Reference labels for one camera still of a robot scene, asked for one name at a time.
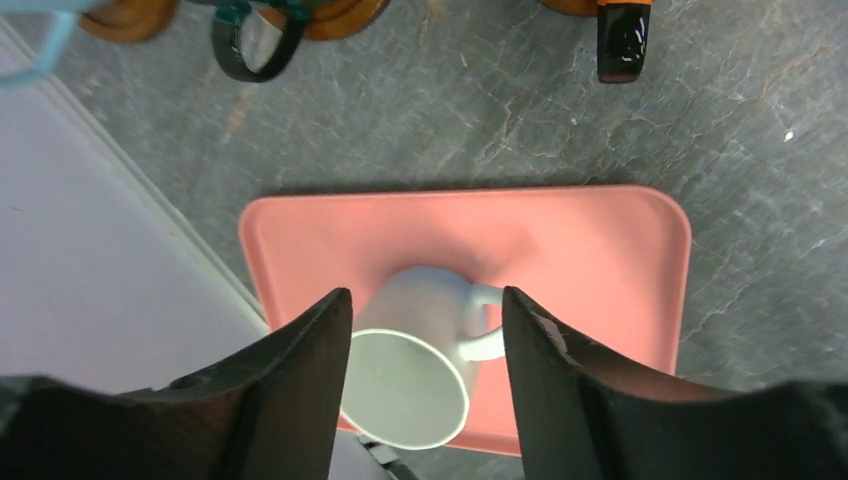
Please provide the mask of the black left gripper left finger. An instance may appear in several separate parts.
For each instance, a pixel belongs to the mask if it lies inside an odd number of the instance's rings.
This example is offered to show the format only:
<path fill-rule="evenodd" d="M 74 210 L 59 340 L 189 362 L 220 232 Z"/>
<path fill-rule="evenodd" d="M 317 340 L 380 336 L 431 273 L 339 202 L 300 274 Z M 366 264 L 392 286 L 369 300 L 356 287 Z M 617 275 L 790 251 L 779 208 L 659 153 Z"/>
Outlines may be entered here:
<path fill-rule="evenodd" d="M 109 395 L 47 376 L 1 380 L 5 479 L 325 479 L 352 297 L 162 389 Z"/>

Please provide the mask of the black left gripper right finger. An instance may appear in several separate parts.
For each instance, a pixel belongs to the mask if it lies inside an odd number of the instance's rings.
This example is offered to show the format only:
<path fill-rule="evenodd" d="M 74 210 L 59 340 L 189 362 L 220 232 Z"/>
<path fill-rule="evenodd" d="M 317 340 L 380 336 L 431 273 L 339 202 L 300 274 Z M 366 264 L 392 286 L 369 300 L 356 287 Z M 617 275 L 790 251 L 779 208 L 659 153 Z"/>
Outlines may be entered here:
<path fill-rule="evenodd" d="M 686 381 L 556 319 L 502 301 L 506 363 L 529 479 L 843 479 L 847 386 L 752 392 Z"/>

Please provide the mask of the white mug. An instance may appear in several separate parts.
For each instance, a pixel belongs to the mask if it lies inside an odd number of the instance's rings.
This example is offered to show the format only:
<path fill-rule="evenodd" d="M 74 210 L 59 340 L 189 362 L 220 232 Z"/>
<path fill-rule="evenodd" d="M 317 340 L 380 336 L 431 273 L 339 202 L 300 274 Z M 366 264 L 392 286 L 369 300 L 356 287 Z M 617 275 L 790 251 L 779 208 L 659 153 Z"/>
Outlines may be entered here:
<path fill-rule="evenodd" d="M 448 444 L 467 423 L 481 363 L 505 355 L 486 314 L 502 298 L 447 269 L 392 275 L 354 319 L 341 417 L 392 447 Z"/>

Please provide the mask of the orange mug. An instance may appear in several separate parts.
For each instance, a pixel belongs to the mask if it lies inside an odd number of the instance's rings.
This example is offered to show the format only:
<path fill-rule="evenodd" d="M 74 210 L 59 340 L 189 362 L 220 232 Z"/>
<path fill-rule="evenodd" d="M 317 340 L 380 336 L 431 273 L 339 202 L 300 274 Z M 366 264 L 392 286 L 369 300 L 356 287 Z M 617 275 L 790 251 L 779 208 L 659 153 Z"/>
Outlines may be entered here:
<path fill-rule="evenodd" d="M 601 83 L 632 83 L 640 77 L 652 3 L 652 0 L 597 2 L 597 76 Z"/>

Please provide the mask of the dark green mug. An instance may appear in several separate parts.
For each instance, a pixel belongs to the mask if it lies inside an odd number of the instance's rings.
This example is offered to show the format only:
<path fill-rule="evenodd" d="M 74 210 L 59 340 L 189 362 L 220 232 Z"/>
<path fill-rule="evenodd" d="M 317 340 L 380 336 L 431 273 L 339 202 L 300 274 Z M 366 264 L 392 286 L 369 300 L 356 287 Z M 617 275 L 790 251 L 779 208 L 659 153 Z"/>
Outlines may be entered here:
<path fill-rule="evenodd" d="M 212 13 L 210 44 L 217 66 L 229 78 L 262 84 L 279 76 L 294 58 L 308 24 L 330 3 L 322 0 L 225 1 L 193 0 Z M 252 35 L 258 24 L 251 18 L 260 9 L 280 13 L 285 26 L 271 44 L 263 34 Z"/>

